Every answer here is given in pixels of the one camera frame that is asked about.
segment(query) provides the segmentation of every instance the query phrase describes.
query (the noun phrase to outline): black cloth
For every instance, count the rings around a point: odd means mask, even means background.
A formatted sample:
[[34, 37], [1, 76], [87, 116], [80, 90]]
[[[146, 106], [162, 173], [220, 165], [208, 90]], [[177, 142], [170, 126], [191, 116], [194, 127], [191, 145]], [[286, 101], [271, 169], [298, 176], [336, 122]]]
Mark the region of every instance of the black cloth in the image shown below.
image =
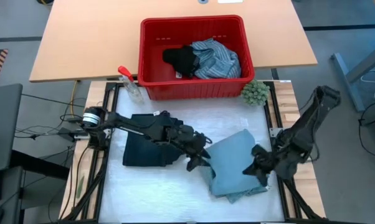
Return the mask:
[[[143, 126], [153, 124], [153, 122], [169, 123], [170, 120], [175, 125], [182, 125], [183, 121], [169, 116], [153, 116], [153, 114], [133, 114], [131, 119]], [[164, 167], [172, 164], [181, 155], [182, 151], [173, 146], [159, 146], [145, 137], [128, 133], [126, 139], [126, 146], [123, 156], [124, 166], [138, 166], [138, 167]]]
[[164, 50], [163, 61], [170, 63], [175, 71], [189, 78], [192, 78], [200, 67], [200, 58], [193, 53], [193, 48], [187, 45], [180, 49]]

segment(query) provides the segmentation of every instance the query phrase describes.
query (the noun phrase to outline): folded cloth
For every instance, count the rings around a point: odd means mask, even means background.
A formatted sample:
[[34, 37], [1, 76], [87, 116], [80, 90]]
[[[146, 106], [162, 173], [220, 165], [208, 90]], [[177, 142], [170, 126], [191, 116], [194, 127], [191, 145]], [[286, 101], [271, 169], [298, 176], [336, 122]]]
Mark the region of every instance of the folded cloth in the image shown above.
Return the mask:
[[[164, 115], [153, 116], [153, 114], [133, 114], [131, 119], [142, 124], [143, 126], [151, 125], [153, 122], [168, 123], [170, 120], [176, 125], [183, 124], [183, 121]], [[164, 167], [172, 164], [181, 155], [182, 152], [179, 149], [176, 149], [174, 146], [158, 146], [139, 134], [128, 133], [123, 156], [123, 165], [139, 167]]]
[[258, 178], [242, 173], [254, 159], [251, 155], [254, 146], [254, 137], [245, 129], [206, 149], [211, 156], [208, 160], [211, 167], [200, 167], [200, 173], [213, 195], [226, 196], [234, 203], [244, 195], [267, 191]]
[[240, 78], [242, 69], [237, 54], [213, 38], [193, 42], [193, 53], [200, 58], [200, 67], [194, 74], [207, 78]]
[[193, 53], [191, 46], [183, 46], [180, 49], [164, 50], [163, 61], [170, 63], [180, 74], [192, 78], [199, 68], [200, 59]]

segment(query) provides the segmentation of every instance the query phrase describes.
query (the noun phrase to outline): light blue towel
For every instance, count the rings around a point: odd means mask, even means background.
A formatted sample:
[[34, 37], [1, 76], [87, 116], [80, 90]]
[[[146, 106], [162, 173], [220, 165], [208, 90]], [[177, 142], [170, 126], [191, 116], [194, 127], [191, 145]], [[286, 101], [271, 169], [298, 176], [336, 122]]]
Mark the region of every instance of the light blue towel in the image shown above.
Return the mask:
[[245, 129], [206, 149], [211, 167], [201, 167], [200, 171], [213, 195], [226, 196], [234, 203], [244, 195], [267, 191], [256, 177], [242, 173], [253, 161], [254, 146], [254, 137]]
[[237, 54], [210, 38], [193, 42], [193, 53], [200, 58], [200, 68], [194, 73], [202, 79], [240, 78], [242, 69]]

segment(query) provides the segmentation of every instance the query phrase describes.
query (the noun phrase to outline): red plastic bin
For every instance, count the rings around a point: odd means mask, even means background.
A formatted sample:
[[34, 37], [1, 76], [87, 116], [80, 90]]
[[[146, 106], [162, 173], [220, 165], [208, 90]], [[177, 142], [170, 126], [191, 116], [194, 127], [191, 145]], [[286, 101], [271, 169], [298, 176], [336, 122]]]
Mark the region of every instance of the red plastic bin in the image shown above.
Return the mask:
[[[163, 50], [192, 42], [214, 40], [239, 56], [241, 78], [176, 78], [172, 65], [163, 62]], [[138, 81], [152, 100], [239, 96], [254, 79], [249, 45], [240, 16], [202, 16], [145, 19], [141, 23]]]

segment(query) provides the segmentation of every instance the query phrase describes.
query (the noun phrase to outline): green succulent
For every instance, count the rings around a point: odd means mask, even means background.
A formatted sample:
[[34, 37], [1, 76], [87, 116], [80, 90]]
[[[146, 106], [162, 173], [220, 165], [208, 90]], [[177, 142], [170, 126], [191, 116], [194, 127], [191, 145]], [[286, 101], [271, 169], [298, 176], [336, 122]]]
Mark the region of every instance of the green succulent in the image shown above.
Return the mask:
[[263, 106], [265, 101], [268, 99], [269, 86], [252, 80], [246, 84], [242, 90], [242, 97], [245, 103], [250, 106]]

